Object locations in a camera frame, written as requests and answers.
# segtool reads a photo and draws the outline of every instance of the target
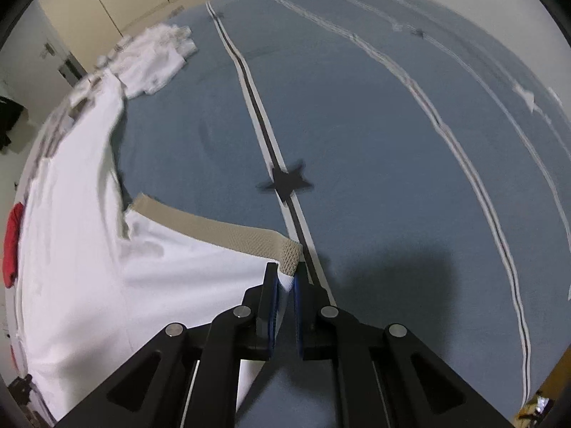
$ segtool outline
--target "metal screw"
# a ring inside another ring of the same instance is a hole
[[[181,334],[183,330],[184,327],[181,324],[171,323],[170,325],[167,325],[167,327],[165,328],[165,333],[172,338],[173,336],[179,336],[179,334]]]
[[[403,336],[406,336],[406,332],[407,332],[406,327],[404,325],[401,325],[400,323],[393,323],[389,327],[389,333],[392,334],[392,336],[394,336],[395,338],[402,338]]]
[[[339,315],[339,311],[333,306],[322,307],[321,313],[326,319],[334,319]]]
[[[252,309],[248,306],[238,306],[234,308],[234,315],[239,319],[249,316],[252,313]]]

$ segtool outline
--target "red cloth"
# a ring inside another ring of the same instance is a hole
[[[4,236],[4,257],[2,259],[2,274],[4,286],[10,288],[18,276],[18,240],[20,238],[20,224],[24,214],[24,205],[16,204],[8,215],[6,235]]]

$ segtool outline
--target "triangular cutout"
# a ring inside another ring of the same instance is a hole
[[[107,398],[113,404],[137,412],[143,405],[148,387],[161,361],[161,354],[152,353],[143,363],[109,391]]]
[[[420,354],[412,354],[410,360],[433,414],[443,414],[464,403],[463,393],[456,389],[424,357]]]

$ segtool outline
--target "bed sheet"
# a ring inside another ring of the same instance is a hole
[[[427,0],[212,10],[287,168],[303,160],[312,188],[295,204],[336,303],[364,323],[405,324],[511,418],[571,341],[571,126],[556,99],[497,40]],[[112,140],[125,204],[145,193],[295,238],[262,191],[267,156],[208,8],[170,22],[199,51],[127,104]],[[335,426],[327,363],[299,361],[294,341],[286,319],[238,426]]]

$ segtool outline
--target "white fabric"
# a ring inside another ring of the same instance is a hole
[[[164,28],[155,33],[117,53],[91,77],[100,78],[95,86],[78,85],[72,101],[87,96],[89,105],[30,184],[18,337],[56,419],[168,323],[201,325],[239,304],[270,261],[195,240],[133,210],[123,214],[109,138],[124,98],[164,85],[182,65],[176,48],[190,46]],[[256,373],[241,374],[242,392]]]

